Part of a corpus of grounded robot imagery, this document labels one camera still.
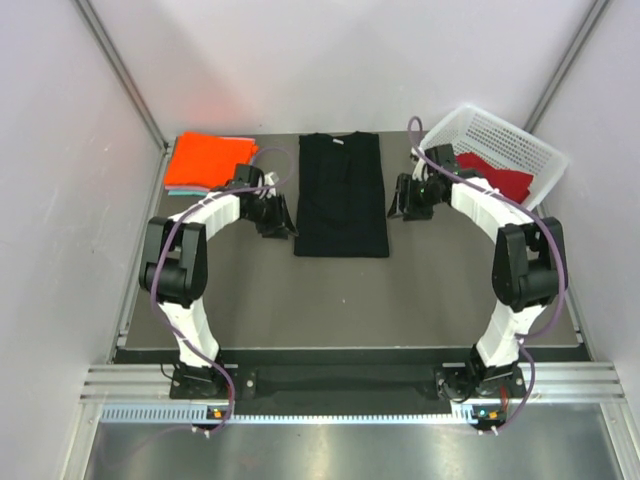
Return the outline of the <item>black t shirt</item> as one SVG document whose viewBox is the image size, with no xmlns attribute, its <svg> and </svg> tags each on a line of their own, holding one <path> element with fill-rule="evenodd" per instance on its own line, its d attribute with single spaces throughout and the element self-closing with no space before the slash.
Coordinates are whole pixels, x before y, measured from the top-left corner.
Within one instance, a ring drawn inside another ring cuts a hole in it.
<svg viewBox="0 0 640 480">
<path fill-rule="evenodd" d="M 297 257 L 390 256 L 377 134 L 299 137 L 296 226 Z"/>
</svg>

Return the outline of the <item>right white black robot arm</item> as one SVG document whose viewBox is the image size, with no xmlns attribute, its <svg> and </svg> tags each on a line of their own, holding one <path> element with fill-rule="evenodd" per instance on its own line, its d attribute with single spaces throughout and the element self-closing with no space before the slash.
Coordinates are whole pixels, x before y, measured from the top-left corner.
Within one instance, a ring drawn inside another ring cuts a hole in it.
<svg viewBox="0 0 640 480">
<path fill-rule="evenodd" d="M 496 305 L 488 326 L 463 374 L 440 382 L 442 392 L 458 402 L 487 396 L 513 377 L 533 323 L 567 289 L 563 228 L 557 219 L 540 218 L 504 197 L 476 170 L 461 167 L 450 144 L 415 148 L 411 159 L 414 169 L 398 176 L 389 217 L 429 220 L 436 206 L 446 204 L 494 244 Z"/>
</svg>

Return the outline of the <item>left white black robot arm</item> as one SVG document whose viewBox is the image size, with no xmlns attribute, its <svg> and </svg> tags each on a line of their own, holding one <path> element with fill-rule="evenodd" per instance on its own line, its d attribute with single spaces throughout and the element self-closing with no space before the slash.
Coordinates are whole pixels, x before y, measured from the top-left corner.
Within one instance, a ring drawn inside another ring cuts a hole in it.
<svg viewBox="0 0 640 480">
<path fill-rule="evenodd" d="M 274 172 L 238 164 L 226 185 L 181 213 L 148 221 L 138 282 L 179 347 L 172 399 L 214 399 L 233 392 L 204 306 L 208 241 L 239 220 L 253 223 L 264 238 L 295 236 L 286 199 L 277 191 L 282 184 Z"/>
</svg>

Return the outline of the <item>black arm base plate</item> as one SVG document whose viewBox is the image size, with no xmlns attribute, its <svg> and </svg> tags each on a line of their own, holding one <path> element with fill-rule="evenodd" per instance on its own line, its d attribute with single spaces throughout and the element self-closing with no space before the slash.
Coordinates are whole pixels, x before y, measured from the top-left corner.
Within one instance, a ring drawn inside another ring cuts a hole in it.
<svg viewBox="0 0 640 480">
<path fill-rule="evenodd" d="M 459 401 L 504 410 L 524 394 L 512 364 L 480 374 L 469 348 L 225 349 L 226 372 L 175 361 L 173 400 L 235 399 L 239 415 L 396 415 L 447 413 Z"/>
</svg>

